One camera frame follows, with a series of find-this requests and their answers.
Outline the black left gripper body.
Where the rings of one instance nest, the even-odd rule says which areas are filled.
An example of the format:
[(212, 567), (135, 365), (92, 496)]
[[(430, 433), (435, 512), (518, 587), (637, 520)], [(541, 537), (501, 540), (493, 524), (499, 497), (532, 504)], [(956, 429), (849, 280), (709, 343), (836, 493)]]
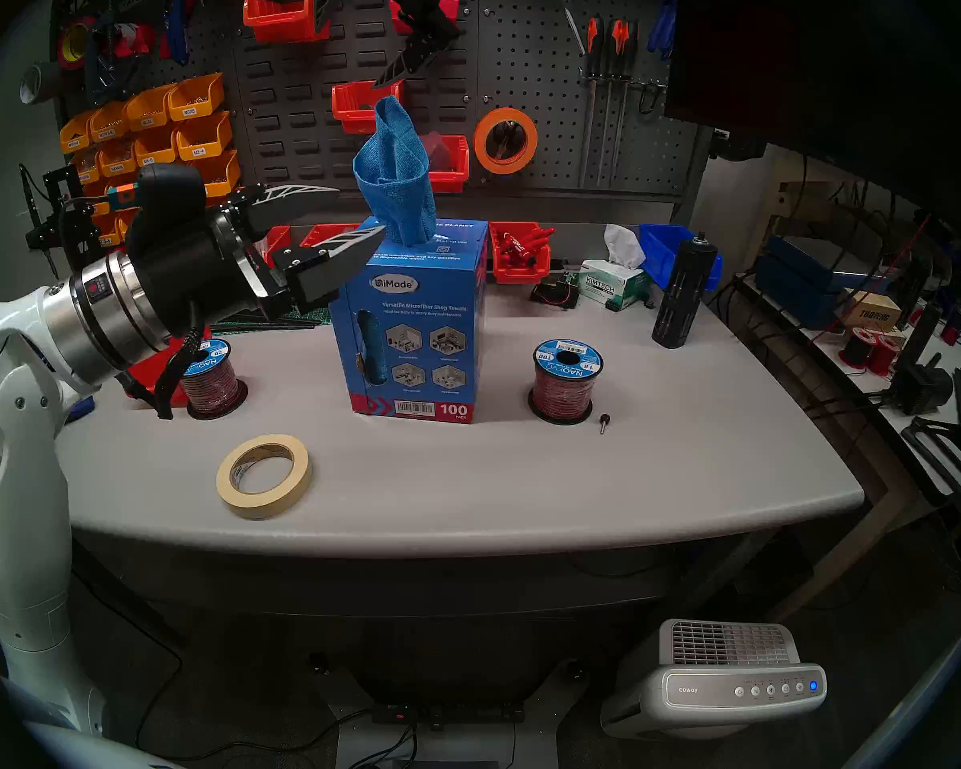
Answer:
[(210, 207), (200, 215), (140, 209), (128, 231), (128, 260), (136, 279), (129, 293), (157, 337), (181, 337), (193, 324), (245, 310), (277, 319), (296, 306), (233, 207)]

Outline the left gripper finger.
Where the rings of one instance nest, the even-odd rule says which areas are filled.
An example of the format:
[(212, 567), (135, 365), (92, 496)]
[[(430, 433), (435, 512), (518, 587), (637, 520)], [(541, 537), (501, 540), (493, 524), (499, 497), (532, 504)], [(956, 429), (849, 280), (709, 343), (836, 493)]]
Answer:
[(340, 195), (340, 190), (322, 185), (247, 185), (241, 187), (241, 213), (252, 233), (267, 233), (331, 208)]
[(337, 234), (310, 246), (277, 251), (277, 273), (293, 308), (308, 313), (328, 304), (367, 264), (385, 237), (385, 225)]

